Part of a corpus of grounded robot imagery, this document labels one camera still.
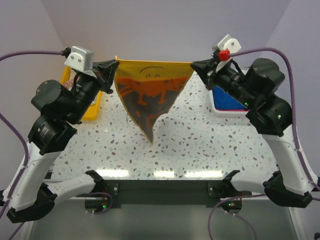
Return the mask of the orange grey cat towel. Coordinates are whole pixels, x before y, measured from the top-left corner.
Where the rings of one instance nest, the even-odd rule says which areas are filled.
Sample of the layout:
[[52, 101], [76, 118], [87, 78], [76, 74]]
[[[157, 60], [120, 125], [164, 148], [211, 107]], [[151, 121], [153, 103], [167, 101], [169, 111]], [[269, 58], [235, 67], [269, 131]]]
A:
[[152, 143], [157, 119], [170, 111], [194, 72], [191, 63], [115, 60], [119, 63], [114, 77], [117, 94], [128, 116]]

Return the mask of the blue towel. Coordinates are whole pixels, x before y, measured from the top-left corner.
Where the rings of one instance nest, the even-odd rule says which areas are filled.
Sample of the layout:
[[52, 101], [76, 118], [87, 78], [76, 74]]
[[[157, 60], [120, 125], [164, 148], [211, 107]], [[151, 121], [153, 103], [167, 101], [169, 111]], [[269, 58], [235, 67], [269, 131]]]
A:
[[227, 110], [227, 109], [245, 109], [243, 105], [237, 102], [234, 98], [230, 95], [225, 93], [221, 88], [216, 86], [213, 90], [213, 99], [214, 105], [216, 109], [220, 110]]

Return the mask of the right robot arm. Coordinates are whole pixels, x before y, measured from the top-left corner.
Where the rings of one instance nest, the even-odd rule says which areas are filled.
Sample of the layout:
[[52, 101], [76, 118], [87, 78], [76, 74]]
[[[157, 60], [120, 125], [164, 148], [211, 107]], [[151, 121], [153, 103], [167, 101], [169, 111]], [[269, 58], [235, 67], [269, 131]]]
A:
[[256, 59], [246, 74], [232, 69], [230, 62], [220, 67], [214, 58], [190, 66], [208, 90], [219, 87], [244, 106], [245, 116], [268, 144], [277, 165], [277, 171], [263, 179], [236, 174], [223, 183], [223, 192], [232, 197], [250, 191], [265, 194], [278, 206], [306, 208], [319, 178], [302, 159], [298, 136], [293, 133], [292, 106], [275, 94], [285, 79], [279, 66], [268, 58]]

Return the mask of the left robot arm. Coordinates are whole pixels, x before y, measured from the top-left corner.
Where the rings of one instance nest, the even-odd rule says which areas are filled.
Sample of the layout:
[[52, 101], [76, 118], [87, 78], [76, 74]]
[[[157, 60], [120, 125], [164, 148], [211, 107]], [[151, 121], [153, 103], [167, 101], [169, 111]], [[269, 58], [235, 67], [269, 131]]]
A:
[[38, 86], [31, 103], [40, 115], [27, 136], [25, 158], [12, 183], [0, 193], [0, 204], [8, 207], [6, 215], [12, 223], [39, 220], [78, 195], [103, 193], [104, 179], [94, 170], [54, 185], [44, 183], [44, 178], [97, 94], [112, 93], [118, 66], [117, 60], [108, 60], [94, 63], [89, 73], [77, 71], [71, 90], [53, 79]]

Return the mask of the pink microfiber towel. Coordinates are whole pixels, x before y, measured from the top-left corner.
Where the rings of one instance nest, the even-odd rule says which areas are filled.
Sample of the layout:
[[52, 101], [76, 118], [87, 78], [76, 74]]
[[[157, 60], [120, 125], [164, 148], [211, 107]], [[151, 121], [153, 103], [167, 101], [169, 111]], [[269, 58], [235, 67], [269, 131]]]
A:
[[245, 109], [217, 109], [217, 112], [221, 113], [247, 113], [248, 110]]

